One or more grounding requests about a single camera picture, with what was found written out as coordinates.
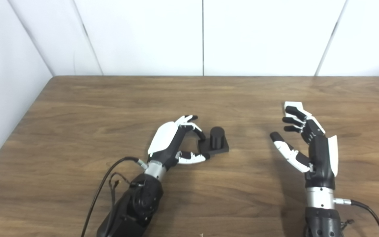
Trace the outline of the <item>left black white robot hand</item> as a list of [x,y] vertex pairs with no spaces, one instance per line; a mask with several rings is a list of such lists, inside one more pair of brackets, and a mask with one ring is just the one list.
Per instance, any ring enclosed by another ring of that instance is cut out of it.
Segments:
[[190,131],[193,131],[200,141],[205,141],[206,136],[194,120],[196,115],[184,115],[176,121],[169,121],[161,125],[156,131],[148,149],[148,167],[146,173],[161,169],[168,171],[177,164],[197,164],[211,158],[208,153],[194,153],[180,150],[180,146]]

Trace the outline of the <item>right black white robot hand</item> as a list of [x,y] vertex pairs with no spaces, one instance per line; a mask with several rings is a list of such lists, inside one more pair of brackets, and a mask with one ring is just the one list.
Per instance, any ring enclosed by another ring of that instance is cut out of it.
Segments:
[[319,187],[335,190],[338,174],[338,139],[327,137],[325,129],[309,112],[298,106],[285,104],[282,118],[286,132],[297,132],[308,145],[308,155],[304,155],[287,143],[278,132],[270,133],[270,138],[283,158],[298,171],[304,173],[305,187]]

